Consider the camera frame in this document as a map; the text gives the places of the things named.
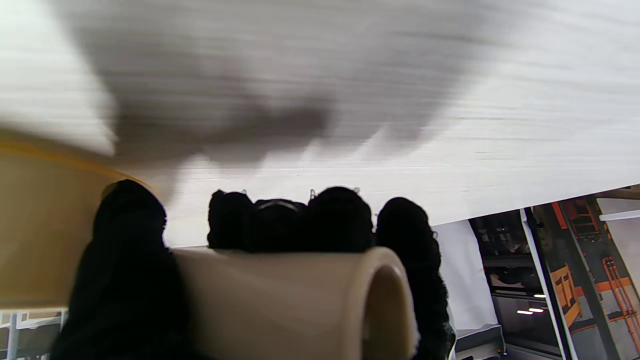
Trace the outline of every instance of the white wall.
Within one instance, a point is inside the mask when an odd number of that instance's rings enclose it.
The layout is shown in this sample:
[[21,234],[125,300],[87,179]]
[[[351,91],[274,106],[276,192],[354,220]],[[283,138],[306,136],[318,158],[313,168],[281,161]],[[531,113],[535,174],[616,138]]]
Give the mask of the white wall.
[[497,324],[480,250],[467,220],[434,226],[442,253],[440,273],[449,290],[457,331]]
[[[605,215],[640,209],[640,200],[598,199],[598,205]],[[640,284],[640,218],[607,221],[622,260],[634,284]]]
[[173,246],[204,242],[217,188],[358,186],[444,224],[638,182],[639,20],[633,0],[2,0],[0,126],[130,160]]

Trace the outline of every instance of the glass panel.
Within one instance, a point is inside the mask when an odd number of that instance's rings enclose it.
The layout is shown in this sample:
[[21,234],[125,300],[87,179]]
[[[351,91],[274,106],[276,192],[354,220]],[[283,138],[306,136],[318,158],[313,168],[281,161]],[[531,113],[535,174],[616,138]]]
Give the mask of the glass panel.
[[[605,359],[602,332],[608,331],[622,360],[638,358],[637,293],[595,198],[536,206],[534,212],[543,224],[538,234],[578,357]],[[595,312],[604,314],[602,320]]]
[[519,211],[470,219],[506,343],[560,356]]

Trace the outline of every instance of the beige plastic tube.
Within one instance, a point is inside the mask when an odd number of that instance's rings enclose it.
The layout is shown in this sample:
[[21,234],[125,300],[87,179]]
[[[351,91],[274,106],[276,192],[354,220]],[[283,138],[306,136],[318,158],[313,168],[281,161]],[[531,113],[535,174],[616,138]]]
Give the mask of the beige plastic tube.
[[198,346],[224,360],[409,359],[411,293],[389,249],[364,254],[218,254],[174,249]]

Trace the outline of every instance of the fuzzy black fabric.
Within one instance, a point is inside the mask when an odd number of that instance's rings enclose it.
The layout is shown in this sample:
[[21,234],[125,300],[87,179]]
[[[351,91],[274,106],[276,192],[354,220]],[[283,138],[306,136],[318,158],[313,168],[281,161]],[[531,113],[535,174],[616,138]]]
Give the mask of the fuzzy black fabric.
[[248,223],[253,212],[255,206],[246,194],[214,192],[209,201],[209,247],[246,250],[250,236]]
[[305,251],[363,252],[374,246],[371,208],[352,189],[341,186],[309,200],[301,229]]
[[258,200],[247,232],[248,252],[302,251],[298,233],[307,206],[285,199]]
[[389,200],[378,214],[376,241],[396,252],[406,269],[420,332],[414,359],[445,359],[450,342],[445,328],[449,321],[447,288],[439,274],[440,247],[427,213],[408,199]]
[[374,245],[371,209],[353,190],[327,188],[308,206],[215,192],[209,247],[247,252],[363,252]]
[[203,359],[193,350],[184,285],[163,243],[165,216],[133,181],[106,195],[52,360]]

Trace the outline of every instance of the white ceiling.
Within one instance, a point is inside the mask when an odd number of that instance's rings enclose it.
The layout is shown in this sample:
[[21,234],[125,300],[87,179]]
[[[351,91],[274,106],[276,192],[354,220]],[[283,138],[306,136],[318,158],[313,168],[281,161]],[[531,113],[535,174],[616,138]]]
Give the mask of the white ceiling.
[[217,188],[434,224],[640,183],[640,3],[0,3],[0,122],[98,152],[204,242]]

